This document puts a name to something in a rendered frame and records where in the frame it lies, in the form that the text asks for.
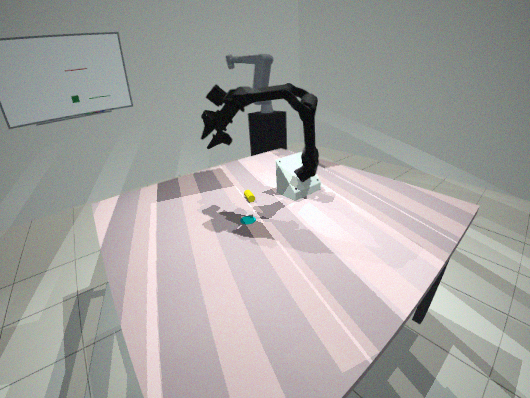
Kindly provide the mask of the yellow cylinder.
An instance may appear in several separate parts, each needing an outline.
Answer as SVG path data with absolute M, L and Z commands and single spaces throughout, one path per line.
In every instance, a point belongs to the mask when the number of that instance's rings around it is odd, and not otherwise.
M 250 190 L 246 190 L 244 192 L 244 195 L 248 199 L 249 202 L 254 202 L 255 201 L 255 196 L 252 194 L 252 192 Z

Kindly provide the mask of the cyan circle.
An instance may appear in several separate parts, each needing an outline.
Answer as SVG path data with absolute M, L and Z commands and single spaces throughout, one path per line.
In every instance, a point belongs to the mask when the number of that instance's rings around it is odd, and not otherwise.
M 240 219 L 240 222 L 242 224 L 252 224 L 256 221 L 255 217 L 253 216 L 245 216 L 243 218 Z

